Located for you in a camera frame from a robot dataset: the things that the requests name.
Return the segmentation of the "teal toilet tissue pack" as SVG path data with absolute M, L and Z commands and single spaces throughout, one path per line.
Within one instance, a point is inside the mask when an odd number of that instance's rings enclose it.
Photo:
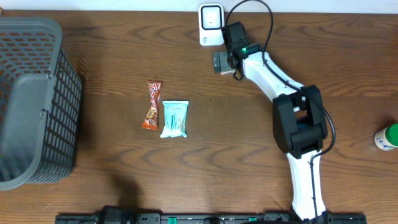
M 162 102 L 164 106 L 165 126 L 160 135 L 161 138 L 187 137 L 185 123 L 189 101 L 167 100 Z

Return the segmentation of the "small orange snack box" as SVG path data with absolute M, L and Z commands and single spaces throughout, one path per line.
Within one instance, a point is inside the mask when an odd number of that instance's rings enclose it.
M 229 75 L 229 74 L 233 74 L 236 70 L 227 70 L 227 71 L 221 71 L 220 74 L 221 75 Z

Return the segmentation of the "red chocolate bar wrapper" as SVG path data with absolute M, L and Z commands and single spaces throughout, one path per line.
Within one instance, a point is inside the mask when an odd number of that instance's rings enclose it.
M 147 82 L 147 86 L 149 89 L 150 96 L 150 108 L 146 114 L 146 117 L 143 121 L 142 128 L 143 129 L 158 129 L 159 124 L 159 101 L 160 101 L 160 93 L 162 89 L 162 81 L 149 80 Z

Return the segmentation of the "green lid jar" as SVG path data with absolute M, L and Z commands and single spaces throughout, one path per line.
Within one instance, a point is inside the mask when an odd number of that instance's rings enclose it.
M 378 131 L 374 135 L 374 142 L 379 149 L 390 151 L 398 148 L 398 124 L 393 124 Z

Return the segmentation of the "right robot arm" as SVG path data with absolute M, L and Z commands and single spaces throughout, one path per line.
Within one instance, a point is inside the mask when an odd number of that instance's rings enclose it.
M 291 79 L 258 43 L 252 44 L 240 22 L 221 28 L 227 63 L 236 80 L 247 78 L 272 102 L 273 135 L 287 156 L 294 196 L 292 210 L 300 222 L 317 222 L 325 212 L 320 187 L 320 153 L 328 135 L 320 90 Z

